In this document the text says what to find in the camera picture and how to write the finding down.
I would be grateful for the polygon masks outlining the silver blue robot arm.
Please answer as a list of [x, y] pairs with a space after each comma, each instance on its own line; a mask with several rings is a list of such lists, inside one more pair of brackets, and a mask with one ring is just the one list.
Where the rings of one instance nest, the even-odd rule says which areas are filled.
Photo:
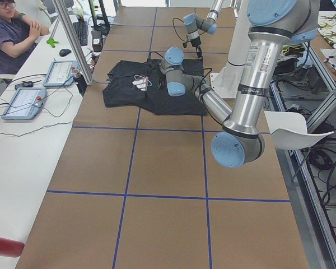
[[284, 45], [310, 41], [318, 28], [319, 1], [242, 1], [235, 33], [243, 34], [238, 58], [242, 75], [233, 106], [229, 106], [202, 76], [183, 71], [183, 51], [169, 48], [160, 70], [170, 96], [191, 91], [222, 126], [214, 136], [211, 151], [227, 168], [239, 167], [259, 158], [264, 138], [256, 124]]
[[206, 18], [199, 17], [196, 13], [191, 13], [183, 18], [183, 23], [186, 28], [186, 41], [183, 42], [183, 47], [186, 48], [188, 43], [191, 43], [195, 48], [198, 59], [202, 59], [201, 39], [199, 30], [203, 33], [214, 34], [217, 28], [217, 19], [222, 8], [223, 1], [216, 0], [213, 2], [211, 9]]

